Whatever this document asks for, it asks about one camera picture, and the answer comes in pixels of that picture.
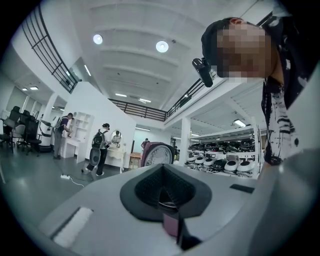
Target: power strip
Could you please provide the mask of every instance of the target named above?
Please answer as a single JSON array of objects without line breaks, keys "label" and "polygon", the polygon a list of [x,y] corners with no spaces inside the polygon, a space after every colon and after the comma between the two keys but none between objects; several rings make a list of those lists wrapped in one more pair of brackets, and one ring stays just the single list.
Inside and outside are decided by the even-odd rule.
[{"label": "power strip", "polygon": [[70,176],[68,175],[61,175],[60,177],[61,179],[70,180]]}]

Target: gray tabletop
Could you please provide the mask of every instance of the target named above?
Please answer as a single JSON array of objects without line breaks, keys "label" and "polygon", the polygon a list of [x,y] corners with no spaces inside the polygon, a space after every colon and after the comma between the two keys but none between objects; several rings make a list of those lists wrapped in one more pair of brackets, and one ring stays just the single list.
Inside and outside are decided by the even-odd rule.
[{"label": "gray tabletop", "polygon": [[[146,166],[95,181],[56,208],[39,229],[50,237],[79,207],[94,210],[77,236],[71,250],[83,256],[176,255],[182,250],[165,232],[161,223],[136,219],[122,205],[121,187],[130,179],[149,170]],[[203,214],[185,220],[189,232],[206,240],[225,226],[251,194],[231,189],[232,184],[255,187],[256,180],[220,176],[174,166],[177,170],[206,183],[212,199]]]}]

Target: fluorescent light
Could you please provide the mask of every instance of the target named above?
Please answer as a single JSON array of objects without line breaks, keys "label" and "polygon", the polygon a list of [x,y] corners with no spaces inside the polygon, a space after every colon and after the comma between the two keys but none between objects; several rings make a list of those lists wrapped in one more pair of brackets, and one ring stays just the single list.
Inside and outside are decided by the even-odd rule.
[{"label": "fluorescent light", "polygon": [[88,75],[91,77],[91,74],[90,74],[89,69],[87,68],[87,66],[84,65],[84,67],[85,67],[85,70],[86,70],[86,72],[88,73]]},{"label": "fluorescent light", "polygon": [[127,95],[119,94],[119,93],[116,93],[115,95],[120,96],[120,97],[127,97]]},{"label": "fluorescent light", "polygon": [[244,122],[241,122],[239,119],[234,120],[234,123],[241,127],[246,127],[246,124]]},{"label": "fluorescent light", "polygon": [[140,127],[136,127],[136,129],[143,130],[143,131],[150,131],[150,129],[140,128]]},{"label": "fluorescent light", "polygon": [[147,100],[147,99],[143,99],[143,98],[140,98],[139,101],[141,101],[141,102],[149,102],[149,103],[151,102],[151,100]]},{"label": "fluorescent light", "polygon": [[101,35],[95,34],[95,35],[93,36],[93,41],[94,41],[95,44],[101,45],[102,42],[103,42],[103,38],[102,38]]},{"label": "fluorescent light", "polygon": [[169,49],[169,45],[165,41],[159,41],[156,43],[155,48],[160,53],[165,53]]}]

